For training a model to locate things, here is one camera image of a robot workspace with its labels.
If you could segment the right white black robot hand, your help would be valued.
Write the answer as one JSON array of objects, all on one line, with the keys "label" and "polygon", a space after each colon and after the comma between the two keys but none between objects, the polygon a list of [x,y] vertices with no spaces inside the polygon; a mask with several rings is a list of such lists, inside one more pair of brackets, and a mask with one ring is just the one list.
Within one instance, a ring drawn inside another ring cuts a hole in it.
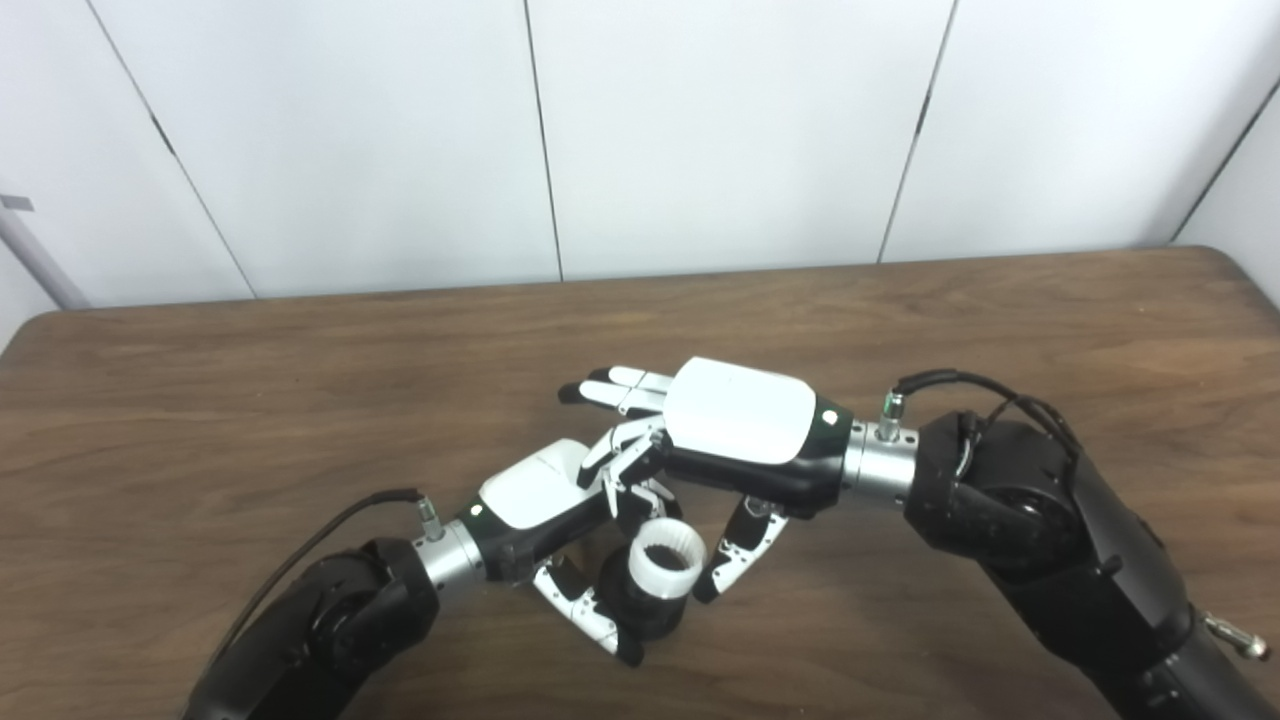
[{"label": "right white black robot hand", "polygon": [[701,603],[735,584],[791,519],[838,501],[854,415],[790,375],[692,357],[673,375],[599,368],[562,386],[558,398],[623,418],[579,469],[579,484],[599,484],[613,518],[628,496],[653,509],[662,474],[739,496],[694,583]]}]

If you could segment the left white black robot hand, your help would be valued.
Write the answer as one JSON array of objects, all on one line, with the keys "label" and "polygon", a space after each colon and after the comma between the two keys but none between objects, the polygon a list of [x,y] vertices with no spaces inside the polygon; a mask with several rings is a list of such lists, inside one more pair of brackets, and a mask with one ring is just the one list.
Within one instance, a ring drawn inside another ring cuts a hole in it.
[{"label": "left white black robot hand", "polygon": [[[579,480],[586,456],[585,445],[557,439],[489,477],[451,532],[480,578],[534,588],[591,643],[637,667],[644,644],[682,621],[707,550],[663,484],[644,480],[611,498],[604,482]],[[564,551],[609,523],[623,544],[590,578]]]}]

